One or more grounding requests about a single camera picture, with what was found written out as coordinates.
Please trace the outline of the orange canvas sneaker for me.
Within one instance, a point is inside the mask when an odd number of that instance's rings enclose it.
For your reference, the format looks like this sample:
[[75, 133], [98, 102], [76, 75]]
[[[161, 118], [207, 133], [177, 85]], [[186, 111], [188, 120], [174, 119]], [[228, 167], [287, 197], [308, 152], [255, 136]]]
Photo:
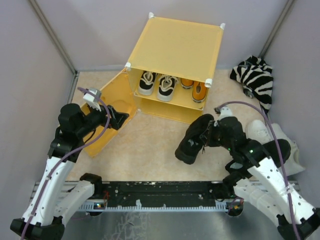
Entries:
[[207, 95], [207, 88], [204, 82], [195, 81], [193, 83], [192, 99], [196, 103], [202, 103]]
[[188, 90], [193, 87], [194, 81], [186, 78], [181, 78], [180, 83], [183, 89]]

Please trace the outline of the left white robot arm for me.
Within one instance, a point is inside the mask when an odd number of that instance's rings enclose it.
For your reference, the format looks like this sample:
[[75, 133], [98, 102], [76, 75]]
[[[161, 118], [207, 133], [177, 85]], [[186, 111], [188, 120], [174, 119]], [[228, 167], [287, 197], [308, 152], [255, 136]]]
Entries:
[[87, 199], [101, 197], [102, 177], [85, 173], [74, 188], [59, 201], [59, 195], [81, 150], [89, 143], [84, 138], [98, 127], [119, 130], [130, 115], [116, 111], [111, 105], [90, 108], [84, 114], [76, 103], [63, 106], [59, 126], [50, 144], [46, 167], [27, 210], [13, 219], [10, 229], [22, 240], [60, 240], [73, 214]]

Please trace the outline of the black white canvas sneaker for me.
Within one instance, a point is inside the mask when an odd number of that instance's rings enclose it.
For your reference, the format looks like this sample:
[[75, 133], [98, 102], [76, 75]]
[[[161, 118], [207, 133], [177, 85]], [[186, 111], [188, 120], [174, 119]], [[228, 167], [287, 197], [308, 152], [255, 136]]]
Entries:
[[154, 91], [157, 76], [158, 74], [156, 72], [144, 71], [139, 80], [139, 94], [144, 96], [150, 96]]

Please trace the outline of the yellow plastic shoe cabinet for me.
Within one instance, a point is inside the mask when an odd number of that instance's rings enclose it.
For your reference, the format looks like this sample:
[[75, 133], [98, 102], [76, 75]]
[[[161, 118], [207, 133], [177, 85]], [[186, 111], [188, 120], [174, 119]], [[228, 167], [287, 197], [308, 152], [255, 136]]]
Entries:
[[[137, 108], [144, 114], [187, 124], [202, 115], [206, 103], [194, 102], [194, 85], [190, 89], [182, 88], [181, 78], [202, 82], [207, 90], [212, 87], [224, 29], [224, 23], [210, 25], [149, 13], [125, 64]], [[158, 74], [151, 95], [138, 92], [144, 71]], [[161, 75], [179, 78], [169, 102], [157, 98]]]

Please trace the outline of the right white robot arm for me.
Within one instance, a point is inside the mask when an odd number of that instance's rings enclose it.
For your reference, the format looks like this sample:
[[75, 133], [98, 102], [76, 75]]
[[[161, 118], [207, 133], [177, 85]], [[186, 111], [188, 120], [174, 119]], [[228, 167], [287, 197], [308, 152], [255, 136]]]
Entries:
[[305, 240], [319, 228], [319, 208], [289, 184], [261, 143], [246, 137], [236, 117], [210, 120], [200, 138], [208, 147], [225, 148], [232, 162], [242, 165], [222, 180], [227, 197], [249, 202], [276, 225], [285, 240]]

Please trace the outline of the zebra striped cloth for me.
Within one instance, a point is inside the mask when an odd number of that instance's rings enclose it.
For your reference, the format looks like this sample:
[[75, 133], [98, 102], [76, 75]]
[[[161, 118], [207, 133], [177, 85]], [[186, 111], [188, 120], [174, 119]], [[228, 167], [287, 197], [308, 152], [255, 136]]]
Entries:
[[241, 84], [243, 93], [259, 101], [268, 113], [272, 106], [273, 68], [260, 57], [251, 55], [233, 67], [229, 78]]

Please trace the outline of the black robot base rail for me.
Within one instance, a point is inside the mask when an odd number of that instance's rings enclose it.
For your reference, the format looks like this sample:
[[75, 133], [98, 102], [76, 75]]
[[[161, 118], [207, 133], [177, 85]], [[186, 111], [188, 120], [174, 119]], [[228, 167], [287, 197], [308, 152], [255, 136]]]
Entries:
[[53, 218], [69, 218], [77, 211], [102, 212], [226, 212], [239, 215], [249, 202], [271, 219], [284, 217], [261, 183], [239, 173], [223, 181], [111, 181], [85, 173], [78, 182], [63, 183], [53, 203]]

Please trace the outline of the black chunky sneaker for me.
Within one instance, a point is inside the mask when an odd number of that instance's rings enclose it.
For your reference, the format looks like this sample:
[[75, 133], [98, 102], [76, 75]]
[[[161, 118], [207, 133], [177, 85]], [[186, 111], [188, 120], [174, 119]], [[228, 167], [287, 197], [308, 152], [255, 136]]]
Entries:
[[250, 178], [252, 175], [248, 172], [251, 167], [259, 167], [264, 158], [272, 158], [276, 167], [281, 166], [279, 154], [282, 155], [283, 162], [289, 159], [291, 146], [287, 140], [272, 140], [265, 144], [247, 139], [239, 146], [233, 146], [229, 151], [232, 160], [225, 166], [230, 173], [239, 172], [242, 176]]
[[210, 121], [213, 121], [213, 115], [206, 113], [199, 116], [187, 128], [184, 138], [179, 143], [175, 150], [175, 157], [185, 164], [192, 165], [200, 150], [205, 143], [201, 139], [201, 135], [205, 133]]

